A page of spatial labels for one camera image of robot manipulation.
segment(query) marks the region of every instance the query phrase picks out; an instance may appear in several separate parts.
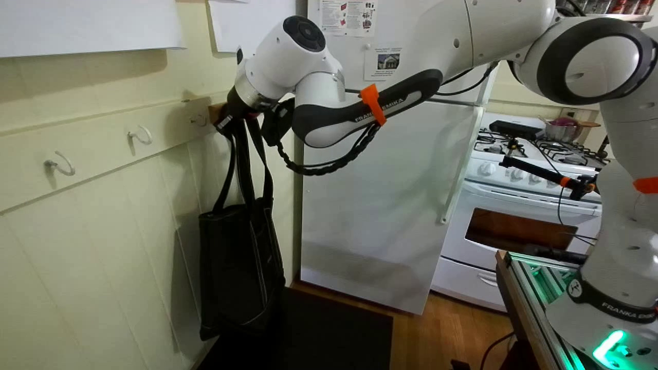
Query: white refrigerator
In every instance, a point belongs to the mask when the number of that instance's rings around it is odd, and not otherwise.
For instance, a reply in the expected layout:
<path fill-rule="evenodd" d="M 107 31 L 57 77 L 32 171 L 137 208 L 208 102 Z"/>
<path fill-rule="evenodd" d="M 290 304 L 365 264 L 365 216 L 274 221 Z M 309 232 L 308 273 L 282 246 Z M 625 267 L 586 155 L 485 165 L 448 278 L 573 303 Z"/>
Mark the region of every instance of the white refrigerator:
<path fill-rule="evenodd" d="M 412 2 L 372 2 L 375 26 L 370 35 L 326 31 L 322 7 L 339 4 L 308 2 L 308 16 L 329 34 L 329 50 L 343 65 L 349 88 L 386 80 L 374 77 L 377 66 L 367 66 L 377 60 L 372 59 L 372 50 L 385 54 L 405 50 L 405 37 L 390 37 L 385 26 L 392 22 L 394 30 L 411 27 L 415 12 L 401 9 Z M 406 63 L 401 63 L 389 79 L 408 75 Z M 442 91 L 469 86 L 483 70 L 477 68 Z M 483 84 L 450 100 L 451 105 L 417 105 L 389 120 L 344 169 L 324 177 L 304 177 L 299 280 L 421 314 L 443 239 L 443 221 L 451 194 L 460 190 L 486 95 L 488 84 Z M 304 163 L 324 163 L 344 155 L 356 136 L 326 151 L 304 148 Z"/>

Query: oven door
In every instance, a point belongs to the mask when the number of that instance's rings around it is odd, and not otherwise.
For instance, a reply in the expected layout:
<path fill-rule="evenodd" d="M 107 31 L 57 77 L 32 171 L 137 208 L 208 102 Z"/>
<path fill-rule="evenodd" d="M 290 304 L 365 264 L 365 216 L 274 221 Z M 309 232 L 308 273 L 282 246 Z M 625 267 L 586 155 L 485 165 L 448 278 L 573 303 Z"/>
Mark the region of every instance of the oven door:
<path fill-rule="evenodd" d="M 466 182 L 448 218 L 442 257 L 494 271 L 497 250 L 586 253 L 588 246 L 573 237 L 597 235 L 600 204 L 561 200 L 561 221 L 556 204 L 550 195 Z"/>

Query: green light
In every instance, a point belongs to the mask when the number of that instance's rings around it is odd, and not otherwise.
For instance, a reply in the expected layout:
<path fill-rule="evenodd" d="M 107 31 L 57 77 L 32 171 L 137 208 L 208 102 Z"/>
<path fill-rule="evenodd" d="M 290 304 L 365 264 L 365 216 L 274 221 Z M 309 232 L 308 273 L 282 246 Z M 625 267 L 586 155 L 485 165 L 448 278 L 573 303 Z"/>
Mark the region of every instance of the green light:
<path fill-rule="evenodd" d="M 611 333 L 596 350 L 593 350 L 593 359 L 604 365 L 606 369 L 611 369 L 611 363 L 606 360 L 606 354 L 622 340 L 622 332 L 614 332 Z"/>

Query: black tote bag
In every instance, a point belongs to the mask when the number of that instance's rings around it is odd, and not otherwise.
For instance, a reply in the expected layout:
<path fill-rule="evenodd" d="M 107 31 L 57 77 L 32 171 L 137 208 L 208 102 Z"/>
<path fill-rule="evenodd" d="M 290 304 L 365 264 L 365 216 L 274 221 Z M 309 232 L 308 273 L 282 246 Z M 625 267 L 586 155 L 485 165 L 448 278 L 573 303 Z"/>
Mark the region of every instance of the black tote bag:
<path fill-rule="evenodd" d="M 262 336 L 286 287 L 271 223 L 274 186 L 254 118 L 232 120 L 219 134 L 230 142 L 227 176 L 213 210 L 198 216 L 201 340 L 222 329 Z M 247 129 L 265 166 L 262 197 L 254 200 Z M 234 169 L 245 204 L 224 206 Z"/>

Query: kitchen appliance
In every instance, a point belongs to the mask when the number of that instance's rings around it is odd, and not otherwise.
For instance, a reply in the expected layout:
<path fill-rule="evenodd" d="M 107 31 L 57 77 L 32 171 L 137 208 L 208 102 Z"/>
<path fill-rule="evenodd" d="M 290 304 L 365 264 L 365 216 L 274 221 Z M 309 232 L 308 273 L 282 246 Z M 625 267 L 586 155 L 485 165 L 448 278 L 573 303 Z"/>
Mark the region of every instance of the kitchen appliance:
<path fill-rule="evenodd" d="M 597 194 L 568 200 L 556 183 L 500 166 L 504 155 L 573 180 L 593 177 L 604 163 L 588 151 L 540 136 L 535 145 L 517 139 L 517 148 L 510 151 L 510 141 L 488 129 L 496 122 L 543 128 L 540 120 L 483 116 L 466 182 L 450 206 L 432 291 L 504 310 L 494 273 L 496 251 L 582 256 L 597 235 L 601 210 Z"/>
<path fill-rule="evenodd" d="M 331 2 L 308 2 L 308 16 L 321 27 L 326 23 L 322 4 Z M 375 34 L 370 37 L 322 27 L 331 54 L 344 68 L 348 88 L 412 75 L 408 34 L 421 0 L 372 4 Z M 377 65 L 375 56 L 397 63 Z M 485 70 L 475 68 L 442 91 L 469 88 Z M 486 95 L 488 84 L 480 84 L 427 102 L 392 118 L 349 166 L 321 180 L 304 177 L 299 280 L 421 314 L 448 204 L 464 180 Z M 326 151 L 304 148 L 304 163 L 337 158 L 353 141 Z"/>

